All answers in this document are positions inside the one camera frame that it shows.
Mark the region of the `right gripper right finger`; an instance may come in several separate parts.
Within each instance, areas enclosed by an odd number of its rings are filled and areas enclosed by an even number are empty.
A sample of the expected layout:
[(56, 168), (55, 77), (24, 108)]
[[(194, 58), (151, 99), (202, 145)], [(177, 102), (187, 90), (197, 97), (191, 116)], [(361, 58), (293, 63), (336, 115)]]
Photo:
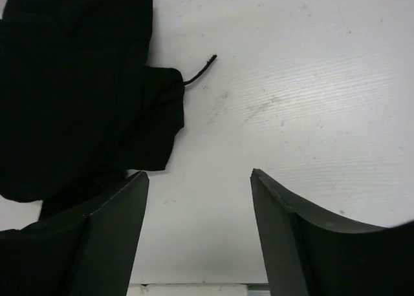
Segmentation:
[(271, 295), (412, 295), (413, 223), (343, 217), (265, 172), (250, 177)]

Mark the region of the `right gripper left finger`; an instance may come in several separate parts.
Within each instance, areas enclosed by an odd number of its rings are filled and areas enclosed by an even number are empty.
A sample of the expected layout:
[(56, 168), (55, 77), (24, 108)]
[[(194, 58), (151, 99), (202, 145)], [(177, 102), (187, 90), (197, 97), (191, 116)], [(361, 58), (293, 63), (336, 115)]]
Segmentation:
[(149, 178), (137, 172), (64, 212), (1, 232), (2, 295), (126, 295)]

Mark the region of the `black trousers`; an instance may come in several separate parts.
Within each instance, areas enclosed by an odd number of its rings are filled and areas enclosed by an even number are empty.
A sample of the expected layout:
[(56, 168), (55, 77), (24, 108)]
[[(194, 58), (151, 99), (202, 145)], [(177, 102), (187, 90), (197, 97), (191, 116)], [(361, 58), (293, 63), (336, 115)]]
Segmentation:
[(1, 195), (61, 213), (163, 171), (188, 82), (147, 64), (153, 0), (6, 0), (1, 19)]

